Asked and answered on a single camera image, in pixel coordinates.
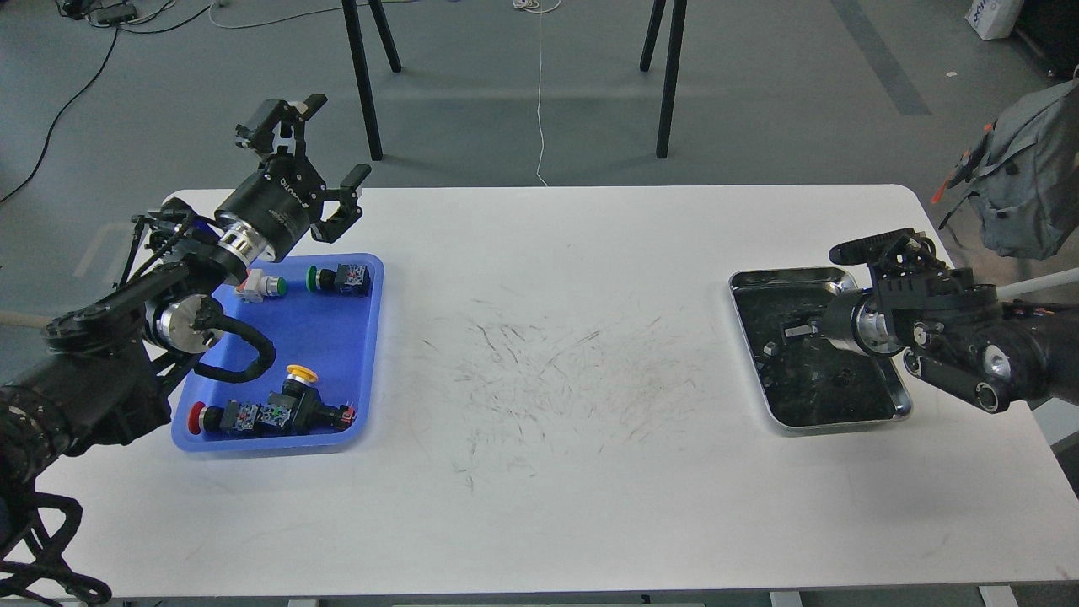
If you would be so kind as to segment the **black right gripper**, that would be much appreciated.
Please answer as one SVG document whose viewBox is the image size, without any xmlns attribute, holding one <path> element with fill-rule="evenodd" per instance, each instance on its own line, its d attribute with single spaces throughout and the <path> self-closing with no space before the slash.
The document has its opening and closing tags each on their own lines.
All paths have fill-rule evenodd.
<svg viewBox="0 0 1079 607">
<path fill-rule="evenodd" d="M 878 355 L 879 314 L 868 291 L 843 291 L 833 296 L 824 314 L 782 314 L 783 341 L 825 337 L 839 350 Z"/>
</svg>

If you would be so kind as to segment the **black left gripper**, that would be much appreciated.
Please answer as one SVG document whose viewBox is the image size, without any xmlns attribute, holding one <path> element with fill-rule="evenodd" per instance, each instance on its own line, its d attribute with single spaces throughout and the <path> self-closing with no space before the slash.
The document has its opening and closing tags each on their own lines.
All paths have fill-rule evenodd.
<svg viewBox="0 0 1079 607">
<path fill-rule="evenodd" d="M 373 166 L 355 165 L 338 188 L 327 189 L 308 158 L 308 121 L 327 101 L 324 94 L 297 104 L 267 99 L 235 127 L 234 144 L 265 161 L 227 197 L 215 219 L 220 227 L 247 224 L 267 242 L 267 254 L 275 262 L 308 232 L 315 242 L 332 244 L 361 219 L 361 183 Z M 323 218 L 327 202 L 336 209 Z"/>
</svg>

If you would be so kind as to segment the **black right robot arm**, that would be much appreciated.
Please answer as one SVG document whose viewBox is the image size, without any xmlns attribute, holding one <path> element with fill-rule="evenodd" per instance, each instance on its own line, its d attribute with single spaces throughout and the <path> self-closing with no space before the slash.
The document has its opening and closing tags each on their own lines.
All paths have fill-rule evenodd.
<svg viewBox="0 0 1079 607">
<path fill-rule="evenodd" d="M 998 296 L 969 268 L 953 270 L 934 244 L 898 229 L 829 250 L 839 266 L 866 265 L 871 285 L 786 315 L 839 350 L 902 355 L 910 375 L 979 410 L 1002 412 L 1017 400 L 1078 400 L 1075 304 Z"/>
</svg>

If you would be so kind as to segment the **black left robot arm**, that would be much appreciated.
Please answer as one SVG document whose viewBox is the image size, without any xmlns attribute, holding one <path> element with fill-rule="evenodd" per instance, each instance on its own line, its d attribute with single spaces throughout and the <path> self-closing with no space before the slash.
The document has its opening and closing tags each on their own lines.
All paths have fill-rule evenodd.
<svg viewBox="0 0 1079 607">
<path fill-rule="evenodd" d="M 49 580 L 84 604 L 112 597 L 103 581 L 64 560 L 83 515 L 73 498 L 39 492 L 57 459 L 95 445 L 127 445 L 172 419 L 169 396 L 189 373 L 238 384 L 275 362 L 269 337 L 227 316 L 213 292 L 238 287 L 259 258 L 278 262 L 305 235 L 334 243 L 361 218 L 370 166 L 329 188 L 308 158 L 304 128 L 324 94 L 268 99 L 236 127 L 235 142 L 260 162 L 211 218 L 170 197 L 135 216 L 140 266 L 128 261 L 107 296 L 42 328 L 49 353 L 3 385 L 3 555 L 26 544 L 30 561 L 3 558 L 3 597 L 51 604 L 31 587 Z"/>
</svg>

